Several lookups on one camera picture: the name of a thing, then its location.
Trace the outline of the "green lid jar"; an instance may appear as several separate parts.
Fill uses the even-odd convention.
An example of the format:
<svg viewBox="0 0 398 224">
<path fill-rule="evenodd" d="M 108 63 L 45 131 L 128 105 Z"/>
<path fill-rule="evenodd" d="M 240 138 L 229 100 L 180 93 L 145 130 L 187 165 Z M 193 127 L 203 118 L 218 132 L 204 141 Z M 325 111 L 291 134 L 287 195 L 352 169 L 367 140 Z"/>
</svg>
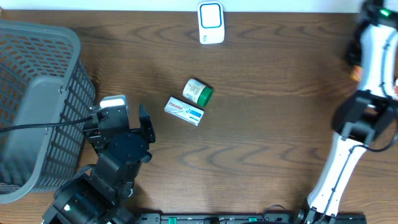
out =
<svg viewBox="0 0 398 224">
<path fill-rule="evenodd" d="M 206 107 L 214 91 L 212 88 L 196 79 L 189 79 L 183 88 L 183 96 L 201 107 Z"/>
</svg>

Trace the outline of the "small orange box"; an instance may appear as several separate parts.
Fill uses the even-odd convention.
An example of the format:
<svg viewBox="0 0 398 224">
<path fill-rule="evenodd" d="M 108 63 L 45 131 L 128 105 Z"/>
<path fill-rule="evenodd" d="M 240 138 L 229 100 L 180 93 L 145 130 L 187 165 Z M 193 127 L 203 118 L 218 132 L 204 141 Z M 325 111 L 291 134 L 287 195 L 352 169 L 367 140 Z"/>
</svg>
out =
<svg viewBox="0 0 398 224">
<path fill-rule="evenodd" d="M 359 65 L 355 65 L 351 71 L 351 78 L 356 81 L 360 82 L 363 76 L 363 69 Z"/>
</svg>

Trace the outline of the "orange Top chocolate bar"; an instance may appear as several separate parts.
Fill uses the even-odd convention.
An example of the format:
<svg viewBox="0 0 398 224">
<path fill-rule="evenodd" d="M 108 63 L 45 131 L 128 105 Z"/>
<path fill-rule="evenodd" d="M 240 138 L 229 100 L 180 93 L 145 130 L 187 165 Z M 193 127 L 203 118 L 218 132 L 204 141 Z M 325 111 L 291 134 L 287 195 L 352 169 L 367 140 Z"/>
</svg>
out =
<svg viewBox="0 0 398 224">
<path fill-rule="evenodd" d="M 396 79 L 394 81 L 394 93 L 395 93 L 394 99 L 397 101 L 398 100 L 398 79 Z"/>
</svg>

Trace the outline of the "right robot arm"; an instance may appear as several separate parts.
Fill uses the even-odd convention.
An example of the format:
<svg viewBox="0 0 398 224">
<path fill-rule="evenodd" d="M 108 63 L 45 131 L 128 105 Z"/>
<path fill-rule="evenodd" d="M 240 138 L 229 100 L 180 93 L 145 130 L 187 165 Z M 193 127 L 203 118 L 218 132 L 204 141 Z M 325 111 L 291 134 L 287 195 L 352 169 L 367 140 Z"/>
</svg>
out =
<svg viewBox="0 0 398 224">
<path fill-rule="evenodd" d="M 336 109 L 331 127 L 331 150 L 307 208 L 296 223 L 366 223 L 364 215 L 338 212 L 341 196 L 361 156 L 384 152 L 397 142 L 394 134 L 384 147 L 371 144 L 397 122 L 394 63 L 397 51 L 397 7 L 380 0 L 366 0 L 358 13 L 358 26 L 345 59 L 359 75 L 356 91 Z"/>
</svg>

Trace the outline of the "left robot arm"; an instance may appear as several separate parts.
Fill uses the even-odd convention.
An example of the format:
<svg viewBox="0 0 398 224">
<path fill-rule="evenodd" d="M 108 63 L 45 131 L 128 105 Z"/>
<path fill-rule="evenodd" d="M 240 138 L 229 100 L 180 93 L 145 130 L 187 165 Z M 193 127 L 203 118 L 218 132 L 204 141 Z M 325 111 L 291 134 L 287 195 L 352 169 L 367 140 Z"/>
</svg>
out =
<svg viewBox="0 0 398 224">
<path fill-rule="evenodd" d="M 155 132 L 149 114 L 139 108 L 139 128 L 129 125 L 125 105 L 91 109 L 83 135 L 98 160 L 82 167 L 54 193 L 44 223 L 134 223 L 122 204 L 134 194 L 134 181 L 143 163 L 152 159 L 149 145 Z"/>
</svg>

